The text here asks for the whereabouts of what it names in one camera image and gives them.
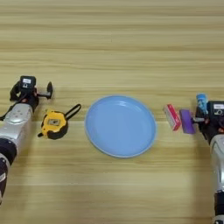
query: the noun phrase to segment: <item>plastic plate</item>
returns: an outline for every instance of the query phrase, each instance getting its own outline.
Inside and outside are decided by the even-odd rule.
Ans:
[[[95,102],[87,112],[85,129],[96,148],[117,158],[142,154],[157,135],[153,114],[140,101],[122,95]]]

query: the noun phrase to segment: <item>purple object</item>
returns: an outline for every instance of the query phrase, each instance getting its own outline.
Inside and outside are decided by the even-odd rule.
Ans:
[[[186,134],[195,134],[195,128],[193,127],[193,121],[192,121],[192,116],[191,116],[191,112],[189,109],[181,109],[179,111],[180,114],[180,119],[182,122],[182,128],[183,131]]]

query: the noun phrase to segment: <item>plate rim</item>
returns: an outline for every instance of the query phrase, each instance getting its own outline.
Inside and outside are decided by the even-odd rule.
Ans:
[[[99,147],[99,145],[97,145],[94,141],[92,141],[92,139],[91,139],[91,137],[90,137],[90,135],[89,135],[89,133],[88,133],[88,129],[87,129],[87,118],[88,118],[88,114],[89,114],[90,109],[91,109],[94,105],[96,105],[98,102],[101,102],[101,101],[103,101],[103,100],[105,100],[105,99],[107,99],[107,98],[110,98],[110,97],[124,97],[124,98],[126,98],[126,99],[131,99],[132,101],[134,100],[134,101],[138,102],[139,104],[141,104],[141,105],[146,109],[146,111],[149,112],[149,114],[150,114],[151,117],[153,118],[153,122],[154,122],[154,125],[155,125],[155,132],[154,132],[154,136],[153,136],[153,138],[152,138],[152,141],[151,141],[151,143],[149,143],[149,144],[147,145],[147,147],[146,147],[145,149],[143,149],[141,152],[139,152],[139,153],[137,153],[137,154],[135,154],[135,155],[132,155],[132,156],[117,156],[117,155],[115,155],[115,154],[108,153],[108,152],[106,152],[105,150],[103,150],[101,147]],[[147,150],[149,150],[149,149],[151,148],[151,146],[155,143],[155,141],[156,141],[156,139],[157,139],[157,136],[158,136],[158,124],[157,124],[157,121],[156,121],[155,116],[153,115],[153,113],[152,113],[152,112],[146,107],[146,105],[145,105],[144,103],[142,103],[141,101],[137,100],[136,98],[133,98],[133,97],[124,95],[124,94],[110,94],[110,95],[107,95],[107,96],[103,96],[102,98],[100,98],[100,99],[94,101],[94,102],[92,103],[92,105],[91,105],[91,106],[88,108],[88,110],[87,110],[87,113],[86,113],[86,116],[85,116],[85,121],[84,121],[84,126],[85,126],[85,132],[86,132],[87,138],[88,138],[88,140],[90,141],[90,143],[91,143],[96,149],[98,149],[99,151],[101,151],[101,152],[103,152],[104,154],[109,155],[109,156],[111,156],[111,157],[113,157],[113,158],[134,158],[134,157],[140,156],[140,155],[144,154]]]

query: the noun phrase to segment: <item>table surface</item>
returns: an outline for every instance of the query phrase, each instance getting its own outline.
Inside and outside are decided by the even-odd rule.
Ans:
[[[10,169],[1,223],[210,223],[208,145],[172,132],[163,106],[194,111],[200,92],[223,100],[223,28],[222,0],[1,1],[0,113],[20,75],[55,88]],[[112,94],[137,98],[157,119],[157,141],[139,157],[109,157],[87,140],[88,108]],[[76,103],[63,139],[36,137],[46,109]]]

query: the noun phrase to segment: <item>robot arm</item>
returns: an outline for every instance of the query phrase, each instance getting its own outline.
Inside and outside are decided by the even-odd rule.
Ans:
[[[10,99],[16,103],[2,117],[0,129],[0,204],[4,196],[8,171],[14,159],[23,149],[25,139],[31,133],[32,115],[39,105],[39,97],[50,99],[53,86],[48,84],[46,94],[38,94],[36,78],[22,76],[10,92]]]
[[[211,149],[214,185],[213,224],[224,224],[224,101],[209,101],[207,112],[197,107],[196,117],[199,130],[208,141]]]

